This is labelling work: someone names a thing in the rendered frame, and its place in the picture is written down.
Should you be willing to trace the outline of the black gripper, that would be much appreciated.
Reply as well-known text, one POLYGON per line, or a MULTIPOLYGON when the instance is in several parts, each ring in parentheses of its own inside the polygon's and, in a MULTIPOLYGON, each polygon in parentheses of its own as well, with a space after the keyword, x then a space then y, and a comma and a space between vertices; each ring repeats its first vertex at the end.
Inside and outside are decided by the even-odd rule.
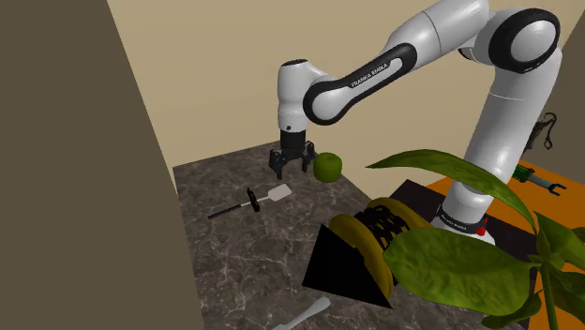
POLYGON ((280 131, 280 150, 271 149, 269 167, 275 172, 277 179, 282 179, 282 169, 286 161, 302 159, 302 171, 306 173, 308 166, 316 157, 314 143, 306 141, 306 132, 280 131))

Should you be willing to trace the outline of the green apple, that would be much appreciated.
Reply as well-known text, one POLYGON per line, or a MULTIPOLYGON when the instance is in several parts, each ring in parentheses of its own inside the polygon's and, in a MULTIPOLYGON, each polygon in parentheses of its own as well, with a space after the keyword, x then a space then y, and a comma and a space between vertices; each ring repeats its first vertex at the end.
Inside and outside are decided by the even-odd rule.
POLYGON ((313 160, 314 177, 322 183, 334 183, 341 176, 342 160, 329 152, 318 154, 313 160))

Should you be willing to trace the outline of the yellow and black spool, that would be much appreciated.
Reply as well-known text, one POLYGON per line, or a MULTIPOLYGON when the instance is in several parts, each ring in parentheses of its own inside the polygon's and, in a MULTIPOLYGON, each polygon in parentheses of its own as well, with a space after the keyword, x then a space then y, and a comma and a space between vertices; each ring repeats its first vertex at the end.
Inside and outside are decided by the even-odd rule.
POLYGON ((393 198, 377 198, 354 216, 340 214, 329 221, 328 228, 364 258, 364 264, 385 298, 398 283, 383 258, 383 253, 400 233, 429 227, 406 204, 393 198))

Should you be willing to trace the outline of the black pyramid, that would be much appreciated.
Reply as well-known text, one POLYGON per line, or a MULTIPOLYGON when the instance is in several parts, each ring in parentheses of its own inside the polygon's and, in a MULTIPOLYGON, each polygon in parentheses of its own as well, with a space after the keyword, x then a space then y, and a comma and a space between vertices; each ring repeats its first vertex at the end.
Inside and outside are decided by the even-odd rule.
POLYGON ((302 281, 304 287, 392 308, 360 252, 321 225, 302 281))

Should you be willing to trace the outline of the white utensil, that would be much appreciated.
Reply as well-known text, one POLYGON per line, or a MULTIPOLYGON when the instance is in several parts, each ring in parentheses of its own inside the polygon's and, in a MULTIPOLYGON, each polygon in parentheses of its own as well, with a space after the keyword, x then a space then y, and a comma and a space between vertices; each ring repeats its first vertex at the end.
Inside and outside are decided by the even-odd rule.
POLYGON ((330 299, 326 296, 323 296, 317 299, 310 307, 301 312, 297 317, 293 318, 291 321, 287 323, 277 325, 272 330, 292 330, 299 323, 303 322, 304 320, 308 319, 309 317, 312 317, 317 313, 324 311, 330 305, 331 305, 330 299))

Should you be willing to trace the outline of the green leafy plant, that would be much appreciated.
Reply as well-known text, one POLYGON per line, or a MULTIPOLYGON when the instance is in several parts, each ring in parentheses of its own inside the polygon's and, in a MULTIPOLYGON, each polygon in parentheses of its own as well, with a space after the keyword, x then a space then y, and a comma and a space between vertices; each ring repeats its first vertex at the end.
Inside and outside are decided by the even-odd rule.
POLYGON ((536 236, 536 254, 521 261, 498 247, 435 227, 398 234, 383 257, 399 284, 425 301, 484 314, 490 329, 547 310, 549 330, 560 330, 562 309, 585 324, 585 228, 570 229, 530 211, 493 173, 437 150, 405 151, 373 168, 418 168, 450 177, 506 203, 522 215, 536 236))

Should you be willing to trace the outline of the dark robot stand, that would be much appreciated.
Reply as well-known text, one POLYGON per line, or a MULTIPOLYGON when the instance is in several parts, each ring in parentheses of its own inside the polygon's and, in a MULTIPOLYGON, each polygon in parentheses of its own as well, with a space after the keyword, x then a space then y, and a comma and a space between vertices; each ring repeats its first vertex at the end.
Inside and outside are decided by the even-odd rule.
MULTIPOLYGON (((423 186, 407 179, 390 197, 406 204, 425 220, 431 221, 452 183, 452 179, 444 178, 423 186)), ((533 233, 494 217, 491 211, 487 214, 487 232, 495 239, 498 248, 522 261, 527 262, 528 255, 535 255, 537 252, 536 237, 533 233)))

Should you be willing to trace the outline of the green and black tool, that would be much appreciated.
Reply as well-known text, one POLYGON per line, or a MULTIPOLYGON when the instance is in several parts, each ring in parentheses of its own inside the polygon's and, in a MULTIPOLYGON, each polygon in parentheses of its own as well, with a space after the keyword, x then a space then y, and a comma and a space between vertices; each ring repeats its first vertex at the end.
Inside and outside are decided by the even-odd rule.
POLYGON ((557 191, 557 188, 565 189, 565 186, 561 184, 550 183, 549 181, 536 176, 534 173, 535 170, 533 168, 528 168, 518 164, 513 172, 512 177, 520 183, 531 182, 536 184, 537 186, 545 188, 548 192, 556 196, 560 195, 560 193, 557 191))

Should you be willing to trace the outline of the orange table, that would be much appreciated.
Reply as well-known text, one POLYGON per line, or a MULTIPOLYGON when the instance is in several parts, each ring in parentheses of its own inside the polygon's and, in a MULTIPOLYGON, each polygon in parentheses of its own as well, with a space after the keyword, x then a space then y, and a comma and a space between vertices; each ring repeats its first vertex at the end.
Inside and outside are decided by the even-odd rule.
MULTIPOLYGON (((534 183, 528 181, 526 183, 520 183, 515 179, 511 179, 508 186, 514 190, 530 211, 536 211, 537 213, 551 218, 571 229, 585 227, 585 206, 583 206, 585 204, 581 205, 582 202, 585 203, 585 186, 554 172, 533 165, 528 161, 521 160, 519 164, 534 169, 534 174, 537 177, 551 183, 561 184, 567 188, 555 188, 555 191, 560 193, 560 196, 556 196, 549 193, 545 188, 539 187, 534 183)), ((452 183, 453 180, 451 178, 444 177, 426 185, 426 187, 445 195, 452 183)), ((530 225, 526 219, 499 200, 493 201, 487 210, 487 214, 531 233, 530 225)), ((558 307, 556 307, 556 315, 560 330, 585 330, 585 324, 581 323, 572 314, 569 314, 558 307)), ((537 314, 531 317, 529 329, 549 330, 548 317, 544 305, 537 314)))

